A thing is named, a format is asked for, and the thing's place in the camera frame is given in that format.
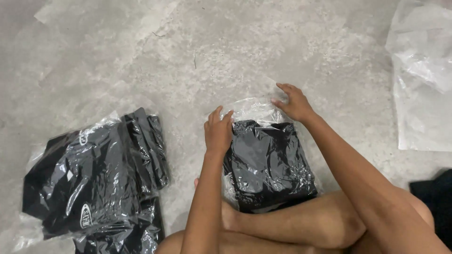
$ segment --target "concrete floor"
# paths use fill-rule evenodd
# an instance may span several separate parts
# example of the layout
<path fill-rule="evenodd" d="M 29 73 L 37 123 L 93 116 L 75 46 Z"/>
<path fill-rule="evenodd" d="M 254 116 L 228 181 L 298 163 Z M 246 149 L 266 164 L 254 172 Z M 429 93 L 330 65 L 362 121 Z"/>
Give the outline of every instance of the concrete floor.
<path fill-rule="evenodd" d="M 205 114 L 302 88 L 313 107 L 397 186 L 452 165 L 450 153 L 400 151 L 391 61 L 394 0 L 0 0 L 0 245 L 18 232 L 22 178 L 34 144 L 114 109 L 163 119 L 172 184 L 168 234 L 185 227 L 204 148 Z M 302 126 L 324 191 L 338 189 Z M 73 253 L 70 240 L 19 253 Z"/>

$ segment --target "person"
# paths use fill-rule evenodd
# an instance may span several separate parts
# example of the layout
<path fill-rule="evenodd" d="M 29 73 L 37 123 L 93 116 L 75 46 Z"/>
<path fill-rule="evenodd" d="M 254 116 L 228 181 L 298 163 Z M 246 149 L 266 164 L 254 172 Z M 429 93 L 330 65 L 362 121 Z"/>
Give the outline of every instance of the person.
<path fill-rule="evenodd" d="M 223 157 L 231 116 L 222 107 L 204 124 L 206 154 L 185 231 L 157 254 L 450 254 L 435 235 L 429 209 L 392 185 L 309 105 L 300 89 L 277 84 L 288 103 L 272 99 L 311 133 L 341 191 L 263 214 L 244 214 L 221 200 Z"/>

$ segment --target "black fabric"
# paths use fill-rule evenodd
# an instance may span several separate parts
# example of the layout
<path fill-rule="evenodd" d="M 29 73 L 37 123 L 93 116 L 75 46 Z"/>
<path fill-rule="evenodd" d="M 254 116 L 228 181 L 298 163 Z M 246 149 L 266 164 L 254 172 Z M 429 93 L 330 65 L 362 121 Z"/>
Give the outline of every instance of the black fabric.
<path fill-rule="evenodd" d="M 75 254 L 153 254 L 165 237 L 158 197 L 141 203 L 138 223 L 122 221 L 74 239 Z"/>
<path fill-rule="evenodd" d="M 46 239 L 90 233 L 140 211 L 136 162 L 126 125 L 69 132 L 47 143 L 24 179 L 22 211 L 42 220 Z"/>
<path fill-rule="evenodd" d="M 139 172 L 141 192 L 144 196 L 152 195 L 153 190 L 168 185 L 168 166 L 166 163 L 165 144 L 158 116 L 147 116 L 144 108 L 123 117 L 134 146 L 140 152 L 141 160 L 147 173 Z"/>
<path fill-rule="evenodd" d="M 452 169 L 435 180 L 410 183 L 410 191 L 429 207 L 437 236 L 452 250 Z"/>
<path fill-rule="evenodd" d="M 261 126 L 254 120 L 233 124 L 224 158 L 242 212 L 314 198 L 317 190 L 293 124 Z"/>

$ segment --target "white plastic sheet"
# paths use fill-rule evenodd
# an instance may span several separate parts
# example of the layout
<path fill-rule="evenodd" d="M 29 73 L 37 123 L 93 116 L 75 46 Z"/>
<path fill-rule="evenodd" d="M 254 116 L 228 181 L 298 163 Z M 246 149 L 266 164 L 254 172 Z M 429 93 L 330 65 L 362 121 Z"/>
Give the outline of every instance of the white plastic sheet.
<path fill-rule="evenodd" d="M 399 149 L 452 151 L 452 6 L 402 0 L 386 42 Z"/>

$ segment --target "hand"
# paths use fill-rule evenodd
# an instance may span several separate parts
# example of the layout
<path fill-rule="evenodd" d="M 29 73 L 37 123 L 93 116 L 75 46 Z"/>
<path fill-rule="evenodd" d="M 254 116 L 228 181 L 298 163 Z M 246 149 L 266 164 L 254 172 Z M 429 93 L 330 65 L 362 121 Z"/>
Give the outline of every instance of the hand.
<path fill-rule="evenodd" d="M 232 122 L 231 118 L 234 113 L 232 110 L 228 112 L 220 120 L 220 111 L 223 106 L 218 107 L 209 115 L 209 120 L 204 123 L 204 133 L 206 136 L 206 153 L 220 154 L 224 156 L 231 146 L 232 141 Z"/>
<path fill-rule="evenodd" d="M 315 112 L 309 104 L 306 96 L 299 88 L 291 84 L 276 83 L 276 85 L 284 91 L 285 94 L 287 94 L 289 97 L 289 103 L 285 104 L 276 99 L 272 99 L 272 103 L 284 111 L 288 117 L 304 124 L 315 115 Z"/>

